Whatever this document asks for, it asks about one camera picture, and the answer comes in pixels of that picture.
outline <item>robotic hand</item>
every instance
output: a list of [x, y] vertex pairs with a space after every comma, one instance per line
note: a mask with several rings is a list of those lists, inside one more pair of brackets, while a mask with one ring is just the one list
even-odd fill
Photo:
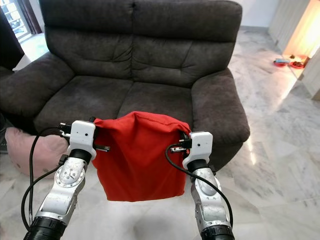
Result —
[[[62, 237], [76, 208], [78, 194], [85, 185], [88, 164], [96, 157], [96, 150], [110, 150], [109, 147], [97, 145], [94, 149], [96, 126], [92, 122], [77, 120], [72, 126], [64, 123], [60, 126], [62, 136], [70, 138], [68, 155], [61, 157], [60, 162], [64, 164], [57, 169], [53, 187], [43, 200], [24, 240], [59, 240]], [[221, 185], [208, 167], [213, 136], [209, 132], [192, 132], [189, 139], [180, 142], [180, 146], [172, 147], [171, 151], [189, 151], [182, 164], [186, 169], [184, 171], [194, 176], [191, 195], [202, 239], [234, 240], [232, 213], [229, 222], [221, 199], [221, 195], [224, 196]]]

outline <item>red fabric pouch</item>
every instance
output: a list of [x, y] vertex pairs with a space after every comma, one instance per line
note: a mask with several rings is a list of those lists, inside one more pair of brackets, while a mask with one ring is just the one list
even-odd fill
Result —
[[[97, 145], [110, 146], [109, 152], [97, 151], [93, 165], [111, 201], [146, 201], [180, 196], [186, 176], [171, 166], [165, 149], [180, 140], [189, 125], [170, 116], [134, 111], [118, 118], [96, 119]], [[182, 155], [169, 153], [182, 167]]]

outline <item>pink pillow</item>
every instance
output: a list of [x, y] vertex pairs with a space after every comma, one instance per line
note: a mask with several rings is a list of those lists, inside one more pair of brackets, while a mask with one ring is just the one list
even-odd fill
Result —
[[[5, 132], [9, 157], [14, 166], [26, 175], [29, 175], [29, 156], [35, 138], [36, 136], [15, 127], [9, 127]], [[54, 169], [67, 148], [68, 143], [63, 137], [57, 135], [39, 137], [33, 152], [33, 176], [37, 178]]]

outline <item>sofa backrest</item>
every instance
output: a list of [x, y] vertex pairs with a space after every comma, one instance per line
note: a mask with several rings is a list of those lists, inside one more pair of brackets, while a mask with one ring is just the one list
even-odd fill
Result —
[[227, 68], [242, 8], [226, 0], [40, 0], [49, 50], [78, 75], [191, 87]]

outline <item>black cable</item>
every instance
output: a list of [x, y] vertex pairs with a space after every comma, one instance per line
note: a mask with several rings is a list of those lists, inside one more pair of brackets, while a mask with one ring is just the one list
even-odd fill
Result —
[[233, 225], [234, 225], [234, 216], [233, 216], [233, 214], [232, 214], [231, 205], [230, 205], [227, 197], [226, 197], [215, 185], [213, 185], [213, 184], [212, 184], [211, 182], [209, 182], [208, 180], [206, 180], [206, 179], [204, 179], [203, 177], [200, 177], [200, 176], [198, 176], [198, 175], [196, 175], [196, 174], [193, 174], [192, 172], [189, 172], [188, 170], [186, 170], [186, 169], [184, 169], [184, 168], [176, 165], [174, 162], [171, 161], [170, 157], [168, 156], [168, 151], [169, 151], [169, 149], [172, 148], [172, 147], [181, 146], [181, 145], [182, 145], [181, 143], [176, 143], [176, 144], [171, 144], [170, 146], [168, 146], [168, 147], [166, 148], [166, 150], [165, 150], [165, 158], [166, 158], [166, 159], [168, 160], [168, 162], [169, 162], [172, 166], [174, 166], [176, 169], [184, 172], [185, 174], [187, 174], [187, 175], [189, 175], [189, 176], [191, 176], [191, 177], [193, 177], [193, 178], [196, 178], [196, 179], [199, 179], [199, 180], [205, 182], [205, 183], [208, 184], [210, 187], [212, 187], [214, 190], [216, 190], [216, 192], [217, 192], [218, 194], [220, 194], [220, 196], [223, 198], [223, 200], [225, 201], [225, 203], [226, 203], [226, 205], [227, 205], [227, 207], [228, 207], [229, 216], [230, 216], [230, 225], [231, 225], [231, 227], [233, 227]]
[[[57, 127], [47, 127], [45, 129], [43, 129], [34, 139], [32, 146], [31, 146], [31, 150], [30, 150], [30, 156], [29, 156], [29, 172], [30, 172], [30, 186], [33, 186], [33, 182], [34, 182], [34, 162], [33, 162], [33, 158], [34, 158], [34, 151], [35, 151], [35, 147], [36, 147], [36, 143], [38, 141], [38, 139], [40, 138], [40, 136], [47, 130], [52, 130], [52, 129], [58, 129]], [[32, 210], [32, 205], [33, 205], [33, 197], [34, 197], [34, 188], [31, 187], [30, 189], [30, 195], [29, 195], [29, 224], [31, 225], [31, 223], [33, 222], [33, 210]]]
[[33, 183], [26, 189], [23, 197], [22, 197], [22, 202], [21, 202], [21, 217], [22, 217], [22, 221], [23, 224], [25, 226], [25, 228], [29, 231], [30, 227], [28, 225], [27, 219], [26, 219], [26, 214], [25, 214], [25, 204], [26, 204], [26, 199], [28, 196], [28, 193], [30, 192], [30, 190], [33, 188], [33, 186], [39, 182], [41, 179], [45, 178], [46, 176], [54, 173], [55, 171], [57, 171], [60, 168], [60, 165], [57, 166], [55, 169], [52, 169], [51, 171], [43, 174], [42, 176], [38, 177], [35, 181], [33, 181]]

